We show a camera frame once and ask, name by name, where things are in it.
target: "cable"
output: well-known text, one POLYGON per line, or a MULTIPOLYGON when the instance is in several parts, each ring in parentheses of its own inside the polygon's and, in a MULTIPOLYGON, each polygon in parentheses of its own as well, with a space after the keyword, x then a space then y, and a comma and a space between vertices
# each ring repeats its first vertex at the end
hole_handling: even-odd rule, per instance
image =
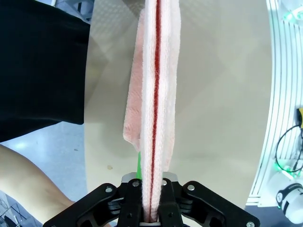
POLYGON ((300 149, 300 154, 299 154, 299 156, 298 156, 298 158, 297 158, 297 160, 296 160, 296 163, 295 163, 295 165, 294 165, 292 171, 285 170, 285 169, 283 169, 283 168, 280 166, 279 161, 278 161, 278 157, 277 157, 277 153, 278 153, 279 144, 280 144, 281 140, 283 139, 283 137, 284 137, 289 131, 291 131, 292 129, 294 129, 294 128, 296 128, 296 127, 300 127, 300 125, 298 124, 298 125, 295 125, 295 126, 289 128, 289 129, 287 129, 287 131, 280 137, 278 143, 276 144, 276 152, 275 152, 275 160, 276 160, 276 163, 277 163, 277 165, 280 167, 280 169, 282 169, 282 170, 284 170, 284 171, 286 171, 286 172, 289 172, 289 173, 295 173, 295 172, 301 171, 301 170, 303 169, 303 164, 302 164, 302 166, 301 166, 300 168, 296 169, 296 168, 297 168, 297 165, 298 165, 298 162, 299 162, 299 160, 300 160, 300 158, 301 158, 301 154, 303 153, 303 130, 301 129, 302 145, 301 145, 301 149, 300 149))

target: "person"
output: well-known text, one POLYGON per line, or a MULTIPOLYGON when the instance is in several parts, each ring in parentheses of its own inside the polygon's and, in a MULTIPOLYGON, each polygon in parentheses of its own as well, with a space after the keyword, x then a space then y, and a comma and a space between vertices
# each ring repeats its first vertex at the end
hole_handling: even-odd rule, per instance
MULTIPOLYGON (((0 142, 61 121, 83 124, 90 26, 35 0, 0 0, 0 142)), ((0 145, 0 190, 41 223, 73 202, 0 145)))

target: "towel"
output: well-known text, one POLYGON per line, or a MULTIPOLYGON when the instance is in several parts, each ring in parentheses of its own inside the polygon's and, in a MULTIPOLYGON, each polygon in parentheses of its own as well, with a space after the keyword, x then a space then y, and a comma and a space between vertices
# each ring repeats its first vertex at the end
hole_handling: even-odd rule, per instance
POLYGON ((124 139, 141 151, 145 222, 158 220, 162 173, 175 141, 181 17, 178 0, 146 0, 140 14, 124 139))

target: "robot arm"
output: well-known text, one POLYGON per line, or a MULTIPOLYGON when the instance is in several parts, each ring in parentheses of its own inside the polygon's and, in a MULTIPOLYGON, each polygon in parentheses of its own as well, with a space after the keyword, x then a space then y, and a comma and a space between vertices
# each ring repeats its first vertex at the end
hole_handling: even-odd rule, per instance
POLYGON ((43 227, 102 227, 118 218, 118 227, 182 227, 181 215, 203 227, 259 227, 260 221, 231 202, 190 181, 181 186, 177 176, 164 173, 158 223, 143 223, 141 180, 130 173, 116 188, 105 183, 64 210, 43 227))

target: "red stripe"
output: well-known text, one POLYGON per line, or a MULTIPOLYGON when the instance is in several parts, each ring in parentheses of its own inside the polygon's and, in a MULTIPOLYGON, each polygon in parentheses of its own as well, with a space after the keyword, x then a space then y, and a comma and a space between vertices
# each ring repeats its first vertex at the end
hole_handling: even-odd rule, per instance
POLYGON ((155 50, 155 90, 153 96, 154 105, 154 119, 152 128, 152 157, 151 157, 151 198, 150 198, 150 217, 149 222, 152 221, 151 209, 152 209, 152 187, 154 180, 155 169, 155 153, 156 153, 156 135, 157 135, 157 120, 158 120, 158 102, 159 102, 159 80, 160 80, 160 42, 161 42, 161 0, 157 0, 156 5, 156 50, 155 50))

